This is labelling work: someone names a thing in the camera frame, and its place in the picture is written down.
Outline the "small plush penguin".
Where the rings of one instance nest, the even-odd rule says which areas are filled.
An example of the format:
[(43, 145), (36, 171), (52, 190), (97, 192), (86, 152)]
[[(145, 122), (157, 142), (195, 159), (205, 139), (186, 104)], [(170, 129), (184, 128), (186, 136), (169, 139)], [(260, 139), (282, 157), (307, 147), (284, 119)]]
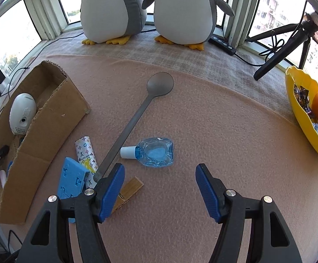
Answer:
[(154, 5), (156, 42), (204, 50), (217, 24), (217, 10), (234, 16), (225, 0), (144, 0), (142, 9)]

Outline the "clear blue small bottle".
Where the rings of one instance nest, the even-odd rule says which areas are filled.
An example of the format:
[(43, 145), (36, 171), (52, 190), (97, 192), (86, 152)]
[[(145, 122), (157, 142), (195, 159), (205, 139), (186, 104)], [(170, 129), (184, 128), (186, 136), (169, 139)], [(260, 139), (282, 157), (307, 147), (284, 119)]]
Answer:
[(167, 167), (174, 162), (174, 144), (168, 138), (147, 138), (136, 146), (122, 147), (120, 156), (124, 159), (137, 160), (146, 167)]

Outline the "wooden clothespin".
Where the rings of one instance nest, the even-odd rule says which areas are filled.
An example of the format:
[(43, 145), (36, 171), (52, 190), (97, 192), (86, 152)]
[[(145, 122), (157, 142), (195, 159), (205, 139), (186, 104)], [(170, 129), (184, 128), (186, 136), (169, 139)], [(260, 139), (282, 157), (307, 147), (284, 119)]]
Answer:
[(129, 182), (125, 183), (117, 196), (111, 213), (114, 213), (121, 206), (125, 205), (125, 203), (127, 203), (143, 186), (144, 183), (137, 177), (134, 177)]

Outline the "pink tube grey cap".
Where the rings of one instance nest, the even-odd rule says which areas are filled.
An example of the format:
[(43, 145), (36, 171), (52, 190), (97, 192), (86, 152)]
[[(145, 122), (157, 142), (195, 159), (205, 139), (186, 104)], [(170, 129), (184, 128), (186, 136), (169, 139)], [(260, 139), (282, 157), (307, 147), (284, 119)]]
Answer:
[(5, 170), (0, 170), (0, 183), (2, 188), (5, 187), (5, 184), (7, 182), (7, 174)]

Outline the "white round plug device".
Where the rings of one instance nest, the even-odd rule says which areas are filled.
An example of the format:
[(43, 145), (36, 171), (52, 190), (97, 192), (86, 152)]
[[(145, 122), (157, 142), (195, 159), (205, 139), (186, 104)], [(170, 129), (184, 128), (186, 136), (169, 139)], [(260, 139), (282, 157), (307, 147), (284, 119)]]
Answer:
[(37, 113), (37, 105), (32, 95), (17, 95), (11, 106), (9, 125), (14, 135), (26, 135), (28, 128)]

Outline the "black inline remote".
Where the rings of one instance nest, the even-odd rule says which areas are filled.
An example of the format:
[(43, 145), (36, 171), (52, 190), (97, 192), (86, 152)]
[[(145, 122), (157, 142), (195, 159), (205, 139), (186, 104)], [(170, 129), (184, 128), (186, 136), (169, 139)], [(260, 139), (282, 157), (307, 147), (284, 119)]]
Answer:
[(233, 56), (236, 54), (236, 49), (229, 45), (228, 42), (226, 42), (224, 39), (221, 39), (219, 36), (213, 34), (210, 39), (208, 40), (210, 44), (213, 44), (217, 48), (223, 50), (225, 53), (227, 53), (230, 56)]

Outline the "wrapped candies pile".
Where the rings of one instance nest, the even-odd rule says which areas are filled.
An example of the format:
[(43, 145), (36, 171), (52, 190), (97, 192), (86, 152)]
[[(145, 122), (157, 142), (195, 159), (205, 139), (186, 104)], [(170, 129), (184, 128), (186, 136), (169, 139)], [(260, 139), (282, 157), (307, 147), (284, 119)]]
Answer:
[(307, 116), (310, 118), (312, 122), (312, 126), (318, 134), (318, 119), (312, 112), (309, 103), (309, 91), (305, 89), (303, 86), (297, 87), (294, 85), (294, 96), (299, 103), (300, 107), (306, 112)]

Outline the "brown cardboard box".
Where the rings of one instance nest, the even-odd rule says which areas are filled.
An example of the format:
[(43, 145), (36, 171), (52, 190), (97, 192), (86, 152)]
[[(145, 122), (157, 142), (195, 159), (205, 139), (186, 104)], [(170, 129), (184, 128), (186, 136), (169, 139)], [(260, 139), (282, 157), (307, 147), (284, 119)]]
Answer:
[[(9, 125), (9, 114), (17, 95), (28, 93), (37, 103), (37, 113), (22, 141)], [(18, 85), (0, 113), (0, 148), (9, 153), (0, 166), (7, 170), (5, 187), (0, 183), (0, 223), (25, 223), (32, 200), (59, 149), (90, 112), (86, 99), (67, 73), (50, 61), (37, 65)]]

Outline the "grey long spoon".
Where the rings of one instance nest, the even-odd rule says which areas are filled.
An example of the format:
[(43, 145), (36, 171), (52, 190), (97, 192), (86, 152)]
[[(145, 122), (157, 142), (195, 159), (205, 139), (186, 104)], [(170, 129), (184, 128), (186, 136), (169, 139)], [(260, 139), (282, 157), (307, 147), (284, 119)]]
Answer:
[(102, 163), (99, 165), (97, 172), (94, 174), (93, 179), (98, 182), (106, 173), (109, 166), (115, 159), (115, 156), (120, 151), (121, 147), (125, 143), (126, 139), (132, 132), (133, 128), (136, 126), (137, 122), (140, 120), (141, 116), (150, 105), (151, 101), (160, 96), (165, 96), (172, 91), (174, 87), (174, 79), (167, 72), (155, 73), (150, 77), (147, 82), (147, 97), (142, 102), (138, 110), (135, 112), (131, 120), (123, 129), (122, 133), (119, 135), (107, 155), (105, 156)]

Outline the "yellow fruit bowl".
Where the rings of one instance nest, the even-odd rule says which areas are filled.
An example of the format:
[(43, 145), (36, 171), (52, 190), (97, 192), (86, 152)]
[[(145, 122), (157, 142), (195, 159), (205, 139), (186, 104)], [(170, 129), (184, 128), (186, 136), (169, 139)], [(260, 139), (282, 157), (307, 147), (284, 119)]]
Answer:
[(296, 120), (298, 121), (307, 140), (318, 153), (318, 133), (314, 129), (310, 117), (300, 106), (299, 102), (296, 100), (296, 96), (294, 95), (294, 86), (296, 85), (298, 88), (302, 86), (309, 91), (308, 96), (310, 103), (312, 103), (314, 96), (318, 93), (318, 83), (316, 80), (313, 80), (309, 74), (295, 66), (291, 66), (286, 69), (285, 82), (288, 99)]

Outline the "large plush penguin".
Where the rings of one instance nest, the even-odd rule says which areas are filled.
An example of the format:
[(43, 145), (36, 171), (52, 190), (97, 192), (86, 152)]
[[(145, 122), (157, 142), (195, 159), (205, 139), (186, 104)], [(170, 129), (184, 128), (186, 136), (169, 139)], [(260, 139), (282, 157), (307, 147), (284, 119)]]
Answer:
[(147, 11), (143, 0), (81, 0), (82, 44), (124, 45), (142, 32)]

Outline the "patterned silver lighter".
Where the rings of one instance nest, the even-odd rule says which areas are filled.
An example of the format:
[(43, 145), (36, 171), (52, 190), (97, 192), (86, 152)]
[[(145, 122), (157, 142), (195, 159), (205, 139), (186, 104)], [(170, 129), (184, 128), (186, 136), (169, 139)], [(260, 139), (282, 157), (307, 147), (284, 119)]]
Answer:
[(86, 188), (94, 188), (96, 181), (94, 181), (94, 174), (98, 170), (98, 163), (92, 148), (91, 139), (89, 136), (83, 136), (75, 141), (75, 150), (77, 161), (87, 169), (85, 177)]

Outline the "checkered cloth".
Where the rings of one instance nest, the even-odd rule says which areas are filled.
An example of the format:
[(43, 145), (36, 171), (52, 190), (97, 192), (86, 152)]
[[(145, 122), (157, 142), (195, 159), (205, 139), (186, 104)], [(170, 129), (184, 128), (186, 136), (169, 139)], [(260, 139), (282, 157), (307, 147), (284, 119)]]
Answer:
[(145, 64), (181, 71), (241, 93), (291, 122), (296, 118), (290, 106), (284, 72), (274, 68), (259, 81), (254, 80), (256, 56), (239, 50), (230, 56), (216, 46), (206, 43), (203, 51), (185, 46), (160, 44), (154, 40), (156, 32), (133, 36), (125, 45), (82, 44), (81, 31), (65, 33), (37, 55), (38, 59), (53, 55), (88, 55), (120, 60), (134, 60)]

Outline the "blue plastic card piece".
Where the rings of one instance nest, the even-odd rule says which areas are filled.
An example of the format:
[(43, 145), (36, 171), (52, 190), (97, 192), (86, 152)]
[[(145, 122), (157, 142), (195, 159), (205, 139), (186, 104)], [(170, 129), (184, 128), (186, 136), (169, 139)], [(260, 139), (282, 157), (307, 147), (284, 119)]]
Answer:
[(84, 189), (90, 171), (70, 157), (66, 157), (59, 179), (57, 196), (60, 199), (77, 197)]

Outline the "blue round lid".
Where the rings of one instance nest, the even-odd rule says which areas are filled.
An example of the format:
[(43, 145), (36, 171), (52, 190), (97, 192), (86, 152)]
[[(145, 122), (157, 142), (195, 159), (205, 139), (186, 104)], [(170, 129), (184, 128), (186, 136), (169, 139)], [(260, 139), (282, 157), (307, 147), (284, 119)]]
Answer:
[(9, 164), (8, 164), (8, 167), (7, 167), (7, 176), (9, 175), (9, 171), (11, 169), (11, 166), (13, 164), (13, 161), (10, 161)]

